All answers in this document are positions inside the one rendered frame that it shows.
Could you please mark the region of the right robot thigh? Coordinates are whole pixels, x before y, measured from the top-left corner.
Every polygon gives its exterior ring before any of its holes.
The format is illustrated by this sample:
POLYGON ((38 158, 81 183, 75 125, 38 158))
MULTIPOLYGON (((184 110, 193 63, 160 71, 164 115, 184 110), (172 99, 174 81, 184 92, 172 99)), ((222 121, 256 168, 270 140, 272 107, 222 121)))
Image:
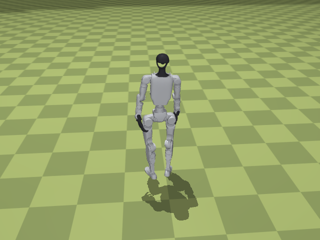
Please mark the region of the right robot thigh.
POLYGON ((166 123, 166 140, 165 140, 165 147, 167 149, 171 148, 171 141, 174 140, 174 130, 175 130, 175 122, 176 117, 173 112, 167 112, 167 120, 166 123))

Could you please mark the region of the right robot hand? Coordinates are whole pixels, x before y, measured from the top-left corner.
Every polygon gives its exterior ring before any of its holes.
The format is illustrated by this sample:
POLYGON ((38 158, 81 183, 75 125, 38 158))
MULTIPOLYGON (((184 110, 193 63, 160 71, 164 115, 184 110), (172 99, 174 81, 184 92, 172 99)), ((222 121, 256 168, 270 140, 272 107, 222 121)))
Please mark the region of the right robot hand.
POLYGON ((180 111, 179 111, 179 110, 176 112, 176 114, 173 112, 173 114, 175 115, 175 118, 176 118, 176 121, 175 121, 175 123, 174 123, 174 124, 176 124, 176 123, 177 123, 179 113, 180 113, 180 111))

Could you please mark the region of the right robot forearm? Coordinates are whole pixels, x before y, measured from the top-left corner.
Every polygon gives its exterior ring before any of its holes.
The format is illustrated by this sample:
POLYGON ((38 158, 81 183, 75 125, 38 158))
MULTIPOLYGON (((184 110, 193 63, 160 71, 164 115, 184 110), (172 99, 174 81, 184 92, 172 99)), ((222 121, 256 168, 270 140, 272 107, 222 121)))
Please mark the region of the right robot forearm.
POLYGON ((180 113, 180 103, 181 103, 181 95, 179 94, 180 98, 179 99, 174 99, 173 102, 174 102, 174 113, 176 114, 177 111, 179 111, 180 113))

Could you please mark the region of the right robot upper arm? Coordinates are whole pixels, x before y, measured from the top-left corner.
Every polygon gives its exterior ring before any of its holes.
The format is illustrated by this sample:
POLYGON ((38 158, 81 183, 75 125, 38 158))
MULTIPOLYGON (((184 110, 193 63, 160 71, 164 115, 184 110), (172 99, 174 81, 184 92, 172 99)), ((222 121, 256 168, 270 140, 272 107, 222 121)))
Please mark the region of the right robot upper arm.
POLYGON ((178 75, 172 75, 173 77, 173 89, 174 93, 172 93, 172 98, 178 100, 180 98, 181 91, 181 79, 178 75))

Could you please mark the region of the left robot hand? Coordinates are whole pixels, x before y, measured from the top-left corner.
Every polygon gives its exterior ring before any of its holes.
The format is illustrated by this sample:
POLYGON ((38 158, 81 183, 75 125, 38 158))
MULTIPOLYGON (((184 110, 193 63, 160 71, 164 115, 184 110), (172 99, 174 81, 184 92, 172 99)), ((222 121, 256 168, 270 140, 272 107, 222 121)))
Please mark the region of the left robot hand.
POLYGON ((141 130, 142 130, 143 132, 148 132, 148 130, 145 130, 145 129, 144 129, 144 127, 143 127, 143 124, 142 124, 141 120, 142 120, 142 118, 141 118, 141 116, 138 114, 138 115, 137 115, 137 120, 136 120, 136 121, 138 122, 139 127, 141 128, 141 130))

